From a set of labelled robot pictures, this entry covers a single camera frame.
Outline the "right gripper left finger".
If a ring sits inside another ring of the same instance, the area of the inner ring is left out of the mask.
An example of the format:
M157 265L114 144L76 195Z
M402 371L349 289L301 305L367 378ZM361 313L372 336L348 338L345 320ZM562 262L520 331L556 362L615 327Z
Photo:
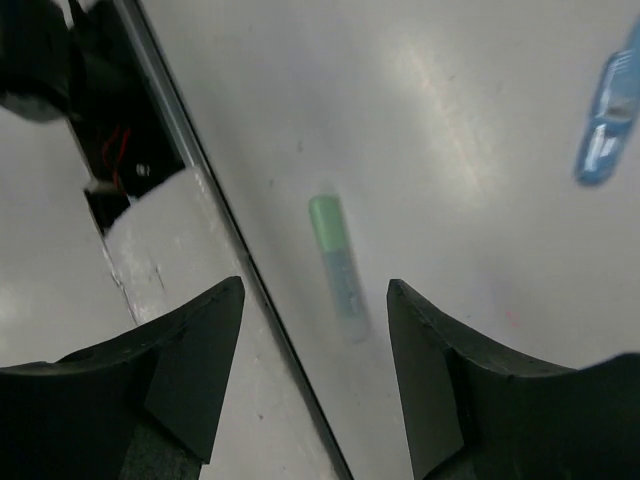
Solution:
M53 362L1 371L5 479L196 479L211 460L243 313L232 276Z

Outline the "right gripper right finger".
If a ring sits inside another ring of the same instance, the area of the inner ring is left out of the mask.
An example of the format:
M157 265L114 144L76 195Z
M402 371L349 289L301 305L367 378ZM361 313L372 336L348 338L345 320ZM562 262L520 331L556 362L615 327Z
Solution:
M502 345L401 280L387 309L418 479L635 479L639 357L571 369Z

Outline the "green highlighter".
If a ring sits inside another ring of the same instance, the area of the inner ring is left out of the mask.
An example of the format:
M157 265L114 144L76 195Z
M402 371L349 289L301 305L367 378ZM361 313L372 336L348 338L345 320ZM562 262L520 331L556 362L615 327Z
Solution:
M367 338L369 314L356 265L348 249L325 252L323 261L336 316L351 343Z

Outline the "green highlighter cap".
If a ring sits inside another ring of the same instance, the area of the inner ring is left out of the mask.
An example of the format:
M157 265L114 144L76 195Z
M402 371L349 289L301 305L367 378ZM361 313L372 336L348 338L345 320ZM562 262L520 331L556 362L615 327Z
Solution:
M347 250L349 240L339 197L317 195L309 201L308 207L314 236L321 252Z

